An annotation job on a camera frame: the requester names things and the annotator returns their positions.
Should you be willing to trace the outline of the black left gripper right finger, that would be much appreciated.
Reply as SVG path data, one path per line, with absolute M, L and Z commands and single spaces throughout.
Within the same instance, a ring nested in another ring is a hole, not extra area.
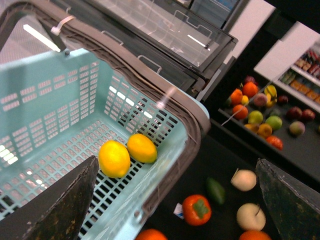
M 320 238 L 320 194 L 264 158 L 255 172 L 264 203 L 283 240 Z

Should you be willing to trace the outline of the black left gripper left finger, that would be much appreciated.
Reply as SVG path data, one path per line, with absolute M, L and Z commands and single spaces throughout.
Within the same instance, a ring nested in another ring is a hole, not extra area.
M 2 240 L 76 240 L 90 207 L 99 163 L 90 156 L 0 222 Z

